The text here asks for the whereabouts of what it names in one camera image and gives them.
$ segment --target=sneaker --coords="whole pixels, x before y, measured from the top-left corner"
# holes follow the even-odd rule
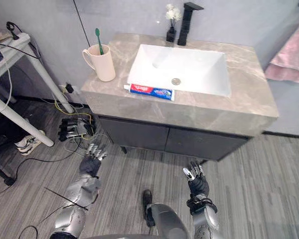
[[[15,143],[16,148],[23,156],[31,154],[31,152],[34,151],[39,144],[41,144],[41,141],[32,135],[27,135],[20,142]]]
[[[149,189],[146,189],[143,191],[143,213],[147,226],[151,228],[155,226],[155,222],[151,215],[151,208],[147,209],[149,204],[152,204],[152,194]]]

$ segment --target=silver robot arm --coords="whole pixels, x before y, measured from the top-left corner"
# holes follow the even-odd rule
[[[186,204],[194,222],[194,239],[223,239],[218,231],[217,207],[208,198],[209,185],[202,166],[192,162],[188,168],[183,168],[183,173],[191,192]]]
[[[54,232],[50,239],[76,239],[85,225],[85,211],[93,204],[101,188],[101,181],[96,176],[101,161],[107,153],[96,144],[90,144],[80,164],[80,176],[66,189],[61,213],[55,221]]]

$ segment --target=ceramic mug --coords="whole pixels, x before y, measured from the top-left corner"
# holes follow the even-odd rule
[[[101,81],[111,81],[115,78],[111,49],[104,44],[102,44],[102,49],[103,55],[100,54],[100,47],[96,44],[88,49],[84,49],[82,55],[86,63],[95,70]]]

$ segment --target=marble countertop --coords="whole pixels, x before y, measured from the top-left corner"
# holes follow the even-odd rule
[[[140,44],[225,53],[231,96],[176,91],[172,102],[129,93],[123,85],[127,83]],[[278,117],[274,98],[253,47],[195,40],[187,40],[186,46],[178,46],[166,42],[164,37],[129,33],[117,34],[109,46],[116,78],[101,82],[93,72],[82,87],[90,108],[96,114],[244,135],[259,134]],[[242,120],[249,120],[248,123],[254,125],[248,126],[245,122],[246,125],[238,129]]]

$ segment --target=toothpaste tube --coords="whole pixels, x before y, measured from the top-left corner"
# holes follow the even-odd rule
[[[124,89],[128,90],[131,93],[146,95],[146,96],[154,96],[170,101],[174,101],[175,91],[167,90],[162,88],[155,88],[149,86],[139,86],[135,84],[124,85]]]

